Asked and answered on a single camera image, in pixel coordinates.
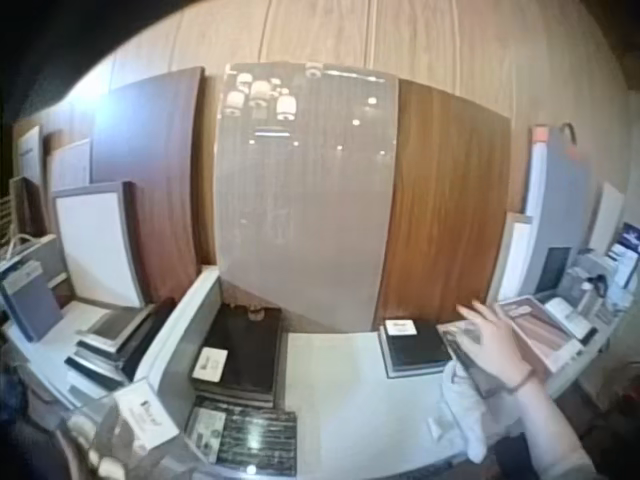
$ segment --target wood-paneled wall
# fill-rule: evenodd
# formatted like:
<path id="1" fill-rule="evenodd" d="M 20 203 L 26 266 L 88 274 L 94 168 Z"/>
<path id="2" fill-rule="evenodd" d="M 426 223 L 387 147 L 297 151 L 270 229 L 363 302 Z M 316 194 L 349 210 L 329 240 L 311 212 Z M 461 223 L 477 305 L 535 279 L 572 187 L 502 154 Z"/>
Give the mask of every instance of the wood-paneled wall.
<path id="1" fill-rule="evenodd" d="M 140 32 L 103 59 L 40 123 L 45 154 L 87 138 L 96 98 L 159 73 L 206 69 L 197 146 L 202 262 L 215 262 L 211 180 L 224 65 L 321 61 L 368 67 L 466 97 L 511 120 L 510 210 L 519 210 L 528 128 L 572 121 L 595 181 L 627 190 L 627 89 L 604 37 L 579 0 L 208 0 Z"/>

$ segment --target white sign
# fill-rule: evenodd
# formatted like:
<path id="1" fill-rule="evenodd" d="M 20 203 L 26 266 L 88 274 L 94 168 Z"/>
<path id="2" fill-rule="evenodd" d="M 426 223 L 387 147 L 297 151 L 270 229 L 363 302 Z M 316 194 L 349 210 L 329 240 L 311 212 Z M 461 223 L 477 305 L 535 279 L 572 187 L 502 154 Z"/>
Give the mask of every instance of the white sign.
<path id="1" fill-rule="evenodd" d="M 417 335 L 413 320 L 385 320 L 387 334 L 391 336 Z"/>
<path id="2" fill-rule="evenodd" d="M 131 426 L 136 440 L 147 450 L 171 440 L 180 433 L 147 382 L 134 383 L 113 396 L 120 409 L 120 415 Z"/>
<path id="3" fill-rule="evenodd" d="M 208 382 L 219 382 L 228 353 L 227 350 L 219 348 L 203 348 L 193 369 L 192 377 Z"/>

